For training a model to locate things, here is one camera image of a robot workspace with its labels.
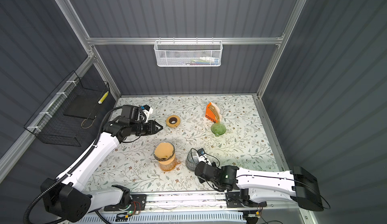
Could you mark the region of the black flat pad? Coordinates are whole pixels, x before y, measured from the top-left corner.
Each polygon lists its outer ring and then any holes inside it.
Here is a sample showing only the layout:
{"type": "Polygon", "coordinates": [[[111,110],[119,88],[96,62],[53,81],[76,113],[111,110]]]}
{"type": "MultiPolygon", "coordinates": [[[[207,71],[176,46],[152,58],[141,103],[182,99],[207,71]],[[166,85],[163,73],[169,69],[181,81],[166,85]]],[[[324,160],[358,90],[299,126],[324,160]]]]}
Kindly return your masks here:
{"type": "Polygon", "coordinates": [[[94,120],[102,104],[98,104],[99,99],[93,96],[78,95],[64,110],[63,115],[80,119],[94,120]]]}

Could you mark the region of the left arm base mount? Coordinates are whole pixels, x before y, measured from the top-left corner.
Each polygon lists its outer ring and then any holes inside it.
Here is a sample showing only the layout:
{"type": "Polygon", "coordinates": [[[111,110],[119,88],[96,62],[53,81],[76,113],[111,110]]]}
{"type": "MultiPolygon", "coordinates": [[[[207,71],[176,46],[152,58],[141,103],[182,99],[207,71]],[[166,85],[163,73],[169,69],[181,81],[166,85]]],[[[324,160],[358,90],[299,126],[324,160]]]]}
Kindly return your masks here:
{"type": "Polygon", "coordinates": [[[115,189],[120,189],[123,196],[116,205],[108,205],[104,207],[104,211],[142,211],[145,209],[147,195],[132,194],[130,189],[121,185],[112,185],[115,189]]]}

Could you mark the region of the yellow marker pen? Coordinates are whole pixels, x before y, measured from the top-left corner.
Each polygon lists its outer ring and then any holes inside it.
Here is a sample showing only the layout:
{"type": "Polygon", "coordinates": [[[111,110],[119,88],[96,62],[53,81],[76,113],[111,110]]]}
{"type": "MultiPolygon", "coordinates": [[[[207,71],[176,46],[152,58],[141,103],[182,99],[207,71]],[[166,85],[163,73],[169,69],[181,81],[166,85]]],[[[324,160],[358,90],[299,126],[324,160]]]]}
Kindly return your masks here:
{"type": "Polygon", "coordinates": [[[101,105],[105,101],[105,99],[108,97],[109,91],[105,92],[104,95],[99,99],[98,104],[101,105]]]}

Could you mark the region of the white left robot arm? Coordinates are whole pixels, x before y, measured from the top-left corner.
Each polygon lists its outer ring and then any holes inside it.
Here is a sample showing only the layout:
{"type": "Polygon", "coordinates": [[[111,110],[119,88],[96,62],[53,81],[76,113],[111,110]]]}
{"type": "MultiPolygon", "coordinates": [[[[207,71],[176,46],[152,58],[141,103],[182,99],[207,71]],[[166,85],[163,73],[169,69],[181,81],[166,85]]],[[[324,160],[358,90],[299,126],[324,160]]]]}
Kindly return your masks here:
{"type": "Polygon", "coordinates": [[[121,114],[110,120],[116,110],[110,110],[103,118],[97,136],[80,157],[55,179],[46,179],[41,185],[45,210],[59,217],[58,222],[77,222],[85,214],[103,207],[116,205],[127,209],[132,205],[130,190],[121,185],[112,185],[99,191],[85,191],[86,184],[97,167],[129,136],[154,135],[163,127],[149,117],[153,109],[148,106],[124,105],[117,108],[121,114]]]}

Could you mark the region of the grey glass carafe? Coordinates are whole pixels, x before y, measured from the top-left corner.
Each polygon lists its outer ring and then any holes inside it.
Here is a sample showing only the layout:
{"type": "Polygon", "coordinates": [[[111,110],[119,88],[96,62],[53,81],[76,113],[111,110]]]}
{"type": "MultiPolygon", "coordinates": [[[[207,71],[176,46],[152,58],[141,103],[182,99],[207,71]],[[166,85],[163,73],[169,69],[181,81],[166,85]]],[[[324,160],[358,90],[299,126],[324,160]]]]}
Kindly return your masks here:
{"type": "Polygon", "coordinates": [[[185,165],[188,168],[188,170],[190,170],[192,172],[195,171],[197,164],[200,162],[199,157],[200,156],[199,156],[198,152],[194,148],[192,148],[188,152],[186,160],[185,160],[185,165]]]}

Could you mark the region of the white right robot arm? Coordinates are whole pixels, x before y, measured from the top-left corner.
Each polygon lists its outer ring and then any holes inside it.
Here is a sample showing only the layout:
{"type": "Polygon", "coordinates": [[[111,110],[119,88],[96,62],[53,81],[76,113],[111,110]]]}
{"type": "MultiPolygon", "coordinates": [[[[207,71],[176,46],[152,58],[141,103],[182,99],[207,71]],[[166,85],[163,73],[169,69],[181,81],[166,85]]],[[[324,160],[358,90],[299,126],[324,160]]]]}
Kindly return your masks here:
{"type": "Polygon", "coordinates": [[[324,210],[317,178],[299,166],[283,172],[262,172],[233,165],[218,168],[201,161],[195,175],[201,183],[212,183],[216,191],[239,190],[239,201],[245,206],[279,200],[310,211],[324,210]]]}

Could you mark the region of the green glass dripper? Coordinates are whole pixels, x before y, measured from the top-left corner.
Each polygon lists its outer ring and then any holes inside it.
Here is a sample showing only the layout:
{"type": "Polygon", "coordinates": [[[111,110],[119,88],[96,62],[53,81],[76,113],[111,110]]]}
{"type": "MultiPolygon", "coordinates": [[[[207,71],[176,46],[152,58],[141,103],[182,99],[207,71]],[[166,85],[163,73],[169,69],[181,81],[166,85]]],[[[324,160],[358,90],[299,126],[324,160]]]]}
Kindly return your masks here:
{"type": "Polygon", "coordinates": [[[214,123],[211,126],[211,132],[216,136],[219,137],[223,134],[225,134],[227,131],[226,126],[223,123],[214,123]]]}

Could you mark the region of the grey glass dripper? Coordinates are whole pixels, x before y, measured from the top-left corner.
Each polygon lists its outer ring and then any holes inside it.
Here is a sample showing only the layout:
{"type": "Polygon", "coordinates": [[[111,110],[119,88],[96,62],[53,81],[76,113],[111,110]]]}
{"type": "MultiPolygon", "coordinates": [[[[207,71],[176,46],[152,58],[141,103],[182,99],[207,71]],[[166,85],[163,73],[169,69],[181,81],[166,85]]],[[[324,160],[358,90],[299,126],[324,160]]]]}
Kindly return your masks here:
{"type": "Polygon", "coordinates": [[[175,147],[170,142],[161,142],[155,147],[153,155],[160,163],[171,163],[175,158],[175,147]]]}

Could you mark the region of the orange glass carafe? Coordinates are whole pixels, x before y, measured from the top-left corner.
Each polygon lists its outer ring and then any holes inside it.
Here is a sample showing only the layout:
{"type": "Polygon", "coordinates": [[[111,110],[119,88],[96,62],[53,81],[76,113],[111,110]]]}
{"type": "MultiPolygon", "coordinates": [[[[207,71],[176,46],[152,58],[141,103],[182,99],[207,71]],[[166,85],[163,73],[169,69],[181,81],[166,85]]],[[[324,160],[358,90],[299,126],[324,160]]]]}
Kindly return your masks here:
{"type": "Polygon", "coordinates": [[[173,170],[177,165],[181,164],[181,161],[176,157],[167,161],[159,161],[159,167],[162,171],[168,172],[173,170]]]}

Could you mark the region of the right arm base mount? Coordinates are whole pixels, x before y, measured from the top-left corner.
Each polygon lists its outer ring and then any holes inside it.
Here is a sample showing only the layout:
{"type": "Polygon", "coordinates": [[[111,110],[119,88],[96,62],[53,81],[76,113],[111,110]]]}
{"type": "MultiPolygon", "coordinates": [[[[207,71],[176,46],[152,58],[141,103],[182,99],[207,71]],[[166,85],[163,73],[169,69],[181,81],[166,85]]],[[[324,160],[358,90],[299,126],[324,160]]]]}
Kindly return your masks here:
{"type": "Polygon", "coordinates": [[[267,207],[266,201],[263,201],[260,203],[251,201],[247,191],[227,192],[225,193],[225,196],[226,196],[226,205],[228,208],[267,207]]]}

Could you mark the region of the orange coffee filter box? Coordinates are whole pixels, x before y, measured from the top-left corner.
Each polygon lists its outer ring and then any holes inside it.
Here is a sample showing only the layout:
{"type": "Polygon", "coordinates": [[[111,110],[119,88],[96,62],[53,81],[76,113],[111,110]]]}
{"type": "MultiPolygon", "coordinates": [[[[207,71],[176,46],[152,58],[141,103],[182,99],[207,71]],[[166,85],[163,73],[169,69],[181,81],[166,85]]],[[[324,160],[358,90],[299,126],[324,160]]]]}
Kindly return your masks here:
{"type": "Polygon", "coordinates": [[[213,123],[220,123],[222,121],[222,115],[220,109],[214,103],[209,103],[206,107],[205,117],[213,123]]]}

